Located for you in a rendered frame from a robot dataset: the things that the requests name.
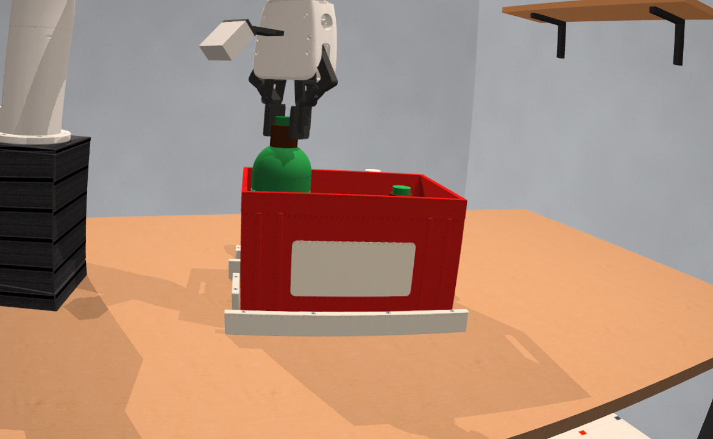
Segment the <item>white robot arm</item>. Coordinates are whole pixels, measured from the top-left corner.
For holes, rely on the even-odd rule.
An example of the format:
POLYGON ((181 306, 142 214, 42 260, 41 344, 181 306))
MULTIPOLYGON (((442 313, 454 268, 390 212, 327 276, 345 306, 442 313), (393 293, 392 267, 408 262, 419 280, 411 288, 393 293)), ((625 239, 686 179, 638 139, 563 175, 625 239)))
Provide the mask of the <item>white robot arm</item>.
MULTIPOLYGON (((5 57, 0 142, 49 145, 70 141, 62 109, 76 0, 13 0, 5 57)), ((224 20, 199 45, 208 60, 232 60, 256 34, 284 31, 224 20)))

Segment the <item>green-labeled bottle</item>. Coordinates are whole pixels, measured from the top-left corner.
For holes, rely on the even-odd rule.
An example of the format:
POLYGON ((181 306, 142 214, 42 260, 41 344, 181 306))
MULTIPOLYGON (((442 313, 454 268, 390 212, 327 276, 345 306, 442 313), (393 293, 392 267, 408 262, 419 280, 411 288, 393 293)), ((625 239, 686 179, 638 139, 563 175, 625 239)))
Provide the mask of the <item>green-labeled bottle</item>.
POLYGON ((253 164, 251 191, 310 193, 310 161, 297 143, 289 139, 289 116, 276 116, 270 146, 253 164))

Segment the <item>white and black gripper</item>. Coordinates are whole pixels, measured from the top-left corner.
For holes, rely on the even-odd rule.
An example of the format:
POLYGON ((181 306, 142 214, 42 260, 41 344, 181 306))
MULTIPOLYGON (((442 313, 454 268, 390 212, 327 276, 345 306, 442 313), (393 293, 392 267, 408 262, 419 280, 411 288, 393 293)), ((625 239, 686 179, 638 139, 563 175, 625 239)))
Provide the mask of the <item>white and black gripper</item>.
POLYGON ((271 136, 276 116, 286 116, 282 98, 286 80, 294 80, 296 106, 290 110, 289 139, 308 139, 312 107, 339 82, 334 6, 327 0, 268 0, 259 27, 284 31, 284 36, 257 34, 255 43, 249 81, 265 104, 263 135, 271 136))

